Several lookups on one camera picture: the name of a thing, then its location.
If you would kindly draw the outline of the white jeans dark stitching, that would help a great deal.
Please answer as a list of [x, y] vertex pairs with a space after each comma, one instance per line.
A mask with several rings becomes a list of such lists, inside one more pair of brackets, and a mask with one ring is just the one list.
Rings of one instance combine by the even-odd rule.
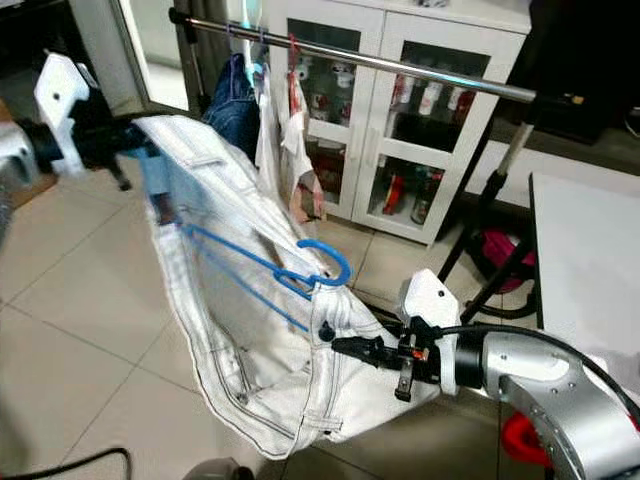
[[316, 440], [347, 442], [442, 393], [417, 383], [411, 402], [394, 396], [397, 371], [365, 366], [324, 346], [337, 337], [394, 337], [347, 285], [317, 285], [303, 300], [256, 262], [205, 244], [276, 306], [310, 328], [303, 333], [243, 292], [179, 232], [186, 221], [302, 275], [337, 276], [323, 252], [297, 247], [301, 224], [260, 187], [255, 166], [214, 128], [188, 116], [141, 116], [140, 155], [147, 224], [175, 323], [186, 337], [198, 390], [212, 415], [270, 460]]

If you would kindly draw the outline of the red clothes hanger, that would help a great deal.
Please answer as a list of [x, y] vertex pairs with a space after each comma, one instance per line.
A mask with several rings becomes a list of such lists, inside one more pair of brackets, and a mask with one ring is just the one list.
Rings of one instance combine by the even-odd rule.
[[288, 78], [301, 82], [306, 77], [306, 70], [301, 68], [302, 52], [296, 35], [288, 33]]

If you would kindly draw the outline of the grey curtain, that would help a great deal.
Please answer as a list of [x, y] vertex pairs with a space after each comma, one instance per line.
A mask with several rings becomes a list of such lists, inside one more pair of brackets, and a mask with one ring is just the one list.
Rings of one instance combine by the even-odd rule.
[[206, 60], [205, 51], [202, 50], [204, 33], [191, 24], [191, 20], [196, 18], [192, 6], [198, 4], [200, 0], [172, 0], [172, 6], [166, 14], [174, 27], [179, 68], [189, 102], [187, 111], [192, 116], [204, 115], [212, 97], [202, 68]]

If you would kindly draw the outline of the white framed glass door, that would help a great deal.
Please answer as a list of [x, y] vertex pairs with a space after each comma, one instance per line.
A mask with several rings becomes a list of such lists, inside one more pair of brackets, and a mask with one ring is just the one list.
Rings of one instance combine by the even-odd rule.
[[115, 110], [147, 106], [187, 109], [177, 32], [169, 22], [173, 0], [104, 0], [100, 73]]

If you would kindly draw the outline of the black desk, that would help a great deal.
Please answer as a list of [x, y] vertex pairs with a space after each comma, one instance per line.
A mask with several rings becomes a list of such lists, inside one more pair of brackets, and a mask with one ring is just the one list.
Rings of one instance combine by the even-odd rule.
[[22, 0], [5, 6], [0, 35], [0, 95], [12, 106], [31, 99], [47, 51], [83, 58], [69, 0]]

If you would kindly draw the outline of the blue denim jeans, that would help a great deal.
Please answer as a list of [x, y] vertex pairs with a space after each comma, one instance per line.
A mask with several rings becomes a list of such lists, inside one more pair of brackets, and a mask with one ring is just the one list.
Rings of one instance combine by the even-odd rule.
[[260, 110], [241, 52], [230, 55], [221, 70], [204, 122], [230, 145], [239, 148], [251, 164], [256, 163]]

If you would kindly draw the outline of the pink canister vacuum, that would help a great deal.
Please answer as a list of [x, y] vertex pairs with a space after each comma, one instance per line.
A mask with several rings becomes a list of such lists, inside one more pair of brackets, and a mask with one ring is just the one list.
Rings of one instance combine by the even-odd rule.
[[[502, 229], [486, 228], [468, 239], [465, 248], [475, 268], [488, 280], [515, 252], [515, 239], [515, 236]], [[527, 253], [521, 264], [517, 265], [500, 284], [497, 293], [506, 294], [516, 291], [527, 280], [534, 279], [535, 269], [536, 255]]]

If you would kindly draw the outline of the red garment white label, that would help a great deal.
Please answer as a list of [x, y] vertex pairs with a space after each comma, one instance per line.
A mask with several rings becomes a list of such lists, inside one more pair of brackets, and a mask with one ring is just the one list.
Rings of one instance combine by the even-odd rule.
[[513, 411], [500, 425], [500, 444], [503, 451], [520, 463], [536, 465], [544, 475], [552, 475], [554, 470], [549, 454], [545, 452], [534, 424], [524, 413]]

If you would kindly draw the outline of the white patterned garment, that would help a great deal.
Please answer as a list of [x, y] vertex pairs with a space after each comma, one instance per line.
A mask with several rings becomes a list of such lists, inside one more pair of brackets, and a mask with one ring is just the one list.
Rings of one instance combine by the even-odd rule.
[[306, 152], [308, 111], [300, 78], [289, 72], [285, 76], [287, 116], [282, 123], [282, 173], [278, 182], [280, 196], [298, 223], [326, 219], [325, 191]]

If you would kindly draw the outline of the white work table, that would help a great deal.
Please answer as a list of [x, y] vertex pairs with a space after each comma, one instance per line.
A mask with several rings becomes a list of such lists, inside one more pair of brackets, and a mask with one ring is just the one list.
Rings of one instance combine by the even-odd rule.
[[640, 189], [530, 178], [545, 332], [640, 398]]

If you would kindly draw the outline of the metal clothes rack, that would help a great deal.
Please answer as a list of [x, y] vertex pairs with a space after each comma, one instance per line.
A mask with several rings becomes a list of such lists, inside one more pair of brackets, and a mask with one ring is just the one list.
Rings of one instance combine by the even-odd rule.
[[349, 61], [349, 63], [353, 63], [357, 67], [384, 70], [384, 72], [398, 74], [398, 76], [435, 81], [462, 88], [462, 90], [489, 93], [489, 95], [495, 95], [500, 99], [524, 102], [527, 105], [524, 119], [522, 119], [515, 134], [513, 134], [506, 154], [504, 154], [494, 172], [486, 179], [485, 187], [479, 200], [477, 200], [475, 210], [472, 210], [471, 218], [462, 221], [460, 238], [458, 238], [457, 243], [454, 243], [442, 266], [440, 266], [438, 273], [440, 282], [444, 282], [448, 275], [452, 273], [454, 265], [460, 259], [462, 252], [465, 251], [466, 241], [474, 236], [475, 230], [483, 224], [486, 212], [497, 200], [500, 189], [506, 186], [509, 169], [515, 164], [516, 157], [520, 155], [520, 152], [524, 151], [527, 140], [529, 140], [530, 134], [534, 132], [535, 125], [538, 123], [539, 116], [556, 102], [547, 93], [526, 90], [526, 88], [511, 86], [511, 84], [495, 83], [489, 81], [489, 79], [481, 79], [479, 77], [461, 76], [461, 74], [449, 73], [447, 70], [442, 69], [416, 67], [416, 65], [379, 58], [379, 56], [364, 54], [364, 52], [344, 50], [323, 44], [311, 44], [311, 42], [296, 40], [291, 36], [273, 35], [273, 33], [266, 32], [260, 28], [200, 19], [193, 17], [191, 14], [180, 12], [174, 6], [169, 9], [168, 17], [170, 23], [173, 23], [179, 29], [180, 35], [186, 38], [188, 44], [196, 44], [198, 36], [195, 32], [197, 29], [202, 29], [202, 31], [221, 33], [221, 35], [229, 38], [244, 38], [244, 40], [255, 41], [257, 44], [280, 47], [280, 49], [289, 51], [305, 52], [305, 54], [314, 55], [317, 58]]

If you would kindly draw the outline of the white glass-door cabinet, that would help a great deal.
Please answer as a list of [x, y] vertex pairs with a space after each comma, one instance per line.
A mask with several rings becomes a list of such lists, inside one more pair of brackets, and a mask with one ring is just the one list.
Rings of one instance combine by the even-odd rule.
[[[502, 83], [529, 15], [488, 0], [264, 0], [265, 27], [297, 40]], [[306, 152], [335, 218], [430, 244], [498, 97], [303, 54]], [[271, 76], [288, 74], [275, 51]]]

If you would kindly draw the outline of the black speaker box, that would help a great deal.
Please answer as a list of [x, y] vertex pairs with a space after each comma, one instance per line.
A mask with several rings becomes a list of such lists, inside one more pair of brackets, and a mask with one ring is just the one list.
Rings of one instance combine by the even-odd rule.
[[527, 0], [508, 84], [552, 99], [538, 129], [594, 145], [640, 105], [640, 0]]

